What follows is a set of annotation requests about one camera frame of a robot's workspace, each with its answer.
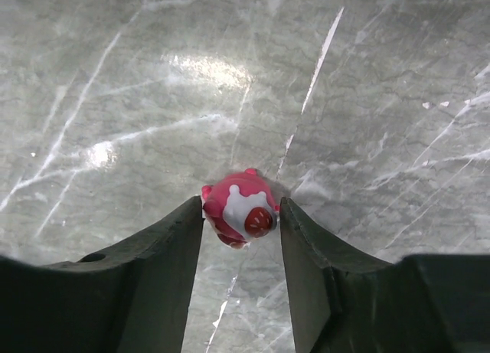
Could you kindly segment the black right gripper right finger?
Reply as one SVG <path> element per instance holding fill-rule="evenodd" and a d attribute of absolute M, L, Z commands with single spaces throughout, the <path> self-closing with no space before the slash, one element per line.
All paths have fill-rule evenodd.
<path fill-rule="evenodd" d="M 489 257 L 388 263 L 321 227 L 292 199 L 280 235 L 298 352 L 487 352 Z"/>

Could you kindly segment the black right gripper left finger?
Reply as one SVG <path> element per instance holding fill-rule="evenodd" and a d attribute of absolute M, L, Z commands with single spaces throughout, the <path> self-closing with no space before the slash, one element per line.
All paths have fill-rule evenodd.
<path fill-rule="evenodd" d="M 3 352 L 179 352 L 201 245 L 201 199 L 77 262 L 1 259 Z"/>

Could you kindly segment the pink white roll cake toy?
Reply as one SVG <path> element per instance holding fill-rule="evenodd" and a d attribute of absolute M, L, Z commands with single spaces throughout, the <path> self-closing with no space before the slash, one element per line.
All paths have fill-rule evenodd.
<path fill-rule="evenodd" d="M 255 168 L 201 188 L 203 214 L 221 242 L 241 249 L 277 227 L 279 205 Z"/>

